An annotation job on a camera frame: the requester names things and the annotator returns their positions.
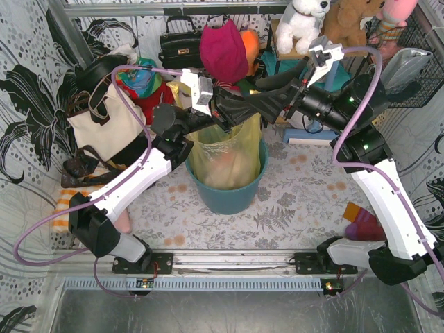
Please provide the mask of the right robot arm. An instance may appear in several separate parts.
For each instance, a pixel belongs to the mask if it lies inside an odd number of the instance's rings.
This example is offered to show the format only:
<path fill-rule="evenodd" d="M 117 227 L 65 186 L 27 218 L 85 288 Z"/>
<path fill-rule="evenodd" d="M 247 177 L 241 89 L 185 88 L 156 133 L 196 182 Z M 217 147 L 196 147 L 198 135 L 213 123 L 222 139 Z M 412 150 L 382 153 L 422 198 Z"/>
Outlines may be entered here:
<path fill-rule="evenodd" d="M 331 128 L 332 161 L 360 186 L 377 215 L 385 238 L 357 241 L 336 237 L 318 247 L 322 262 L 372 271 L 387 285 L 412 280 L 434 265 L 443 270 L 443 245 L 426 228 L 400 182 L 389 145 L 372 120 L 387 102 L 380 80 L 373 75 L 352 79 L 334 96 L 315 84 L 323 68 L 301 60 L 296 67 L 259 79 L 247 102 L 270 120 L 281 111 L 303 115 Z"/>

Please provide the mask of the teal trash bin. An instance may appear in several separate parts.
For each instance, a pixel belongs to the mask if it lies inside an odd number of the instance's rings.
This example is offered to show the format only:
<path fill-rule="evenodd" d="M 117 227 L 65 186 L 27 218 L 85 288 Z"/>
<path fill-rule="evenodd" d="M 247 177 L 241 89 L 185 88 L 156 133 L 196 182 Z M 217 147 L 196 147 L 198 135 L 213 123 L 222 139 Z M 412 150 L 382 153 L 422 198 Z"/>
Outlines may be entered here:
<path fill-rule="evenodd" d="M 200 182 L 194 175 L 189 158 L 186 159 L 185 166 L 197 187 L 200 199 L 210 211 L 216 214 L 233 215 L 244 211 L 252 203 L 259 189 L 259 182 L 267 169 L 268 158 L 268 147 L 266 142 L 261 139 L 259 142 L 259 175 L 250 184 L 231 190 L 214 189 Z"/>

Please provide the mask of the yellow trash bag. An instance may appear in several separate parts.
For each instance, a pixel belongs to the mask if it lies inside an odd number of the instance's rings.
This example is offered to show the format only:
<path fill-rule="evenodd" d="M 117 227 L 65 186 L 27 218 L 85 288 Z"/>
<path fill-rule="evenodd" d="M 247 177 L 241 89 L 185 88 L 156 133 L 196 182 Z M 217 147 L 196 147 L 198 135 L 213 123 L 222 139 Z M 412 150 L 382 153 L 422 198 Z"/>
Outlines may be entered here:
<path fill-rule="evenodd" d="M 213 189 L 233 190 L 252 183 L 260 173 L 261 116 L 247 116 L 224 131 L 218 125 L 186 134 L 194 143 L 188 162 L 198 181 Z"/>

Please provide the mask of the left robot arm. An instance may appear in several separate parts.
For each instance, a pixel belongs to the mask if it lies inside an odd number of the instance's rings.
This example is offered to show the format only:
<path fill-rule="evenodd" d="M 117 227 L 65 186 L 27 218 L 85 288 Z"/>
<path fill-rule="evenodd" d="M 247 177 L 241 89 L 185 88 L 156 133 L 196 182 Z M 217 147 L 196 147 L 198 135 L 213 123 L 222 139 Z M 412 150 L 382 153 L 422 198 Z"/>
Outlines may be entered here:
<path fill-rule="evenodd" d="M 210 126 L 244 130 L 260 116 L 242 97 L 218 89 L 204 112 L 161 103 L 154 108 L 151 130 L 155 139 L 133 164 L 107 185 L 84 196 L 75 194 L 69 206 L 69 231 L 95 257 L 115 257 L 129 273 L 154 266 L 150 246 L 121 232 L 116 222 L 143 191 L 181 165 L 194 143 L 188 136 Z"/>

